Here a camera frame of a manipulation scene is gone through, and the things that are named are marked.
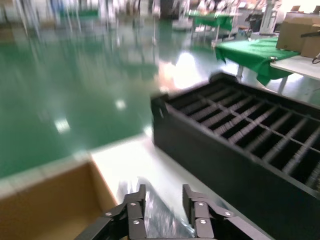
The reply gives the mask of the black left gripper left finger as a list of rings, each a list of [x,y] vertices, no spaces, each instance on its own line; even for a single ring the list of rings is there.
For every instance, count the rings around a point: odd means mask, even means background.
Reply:
[[[146,186],[124,196],[123,202],[103,213],[85,228],[77,240],[129,240],[145,239],[144,224],[146,207]]]

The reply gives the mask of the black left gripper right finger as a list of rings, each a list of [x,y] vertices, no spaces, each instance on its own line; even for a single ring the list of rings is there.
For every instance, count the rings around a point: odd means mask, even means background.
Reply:
[[[267,240],[268,237],[207,195],[182,185],[182,202],[197,240]]]

